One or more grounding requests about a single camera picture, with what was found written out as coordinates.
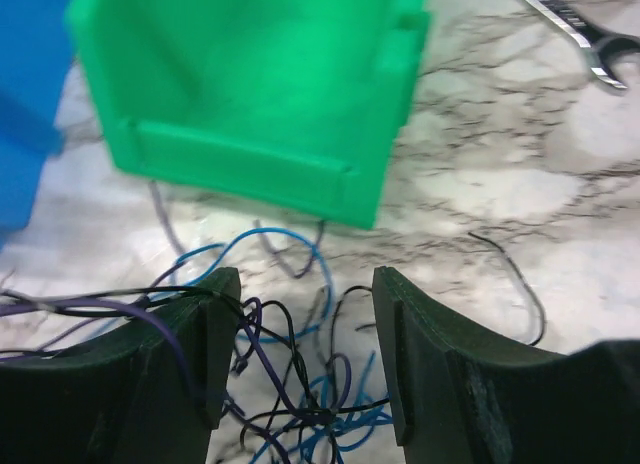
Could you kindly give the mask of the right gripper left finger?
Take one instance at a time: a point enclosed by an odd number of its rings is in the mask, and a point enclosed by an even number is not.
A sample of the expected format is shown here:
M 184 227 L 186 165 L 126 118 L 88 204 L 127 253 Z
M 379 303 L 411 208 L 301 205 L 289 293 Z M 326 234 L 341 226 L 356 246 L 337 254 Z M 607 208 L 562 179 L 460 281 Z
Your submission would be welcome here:
M 156 310 L 181 344 L 139 320 L 51 359 L 1 366 L 4 463 L 203 463 L 220 422 L 238 319 L 215 296 Z

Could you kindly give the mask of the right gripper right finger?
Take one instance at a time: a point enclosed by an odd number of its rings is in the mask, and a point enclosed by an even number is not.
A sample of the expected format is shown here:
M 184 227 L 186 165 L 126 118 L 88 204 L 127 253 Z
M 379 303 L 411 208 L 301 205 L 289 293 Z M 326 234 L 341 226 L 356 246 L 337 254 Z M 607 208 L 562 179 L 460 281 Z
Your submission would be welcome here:
M 562 355 L 500 335 L 391 267 L 372 296 L 397 444 L 410 463 L 635 463 L 639 344 Z

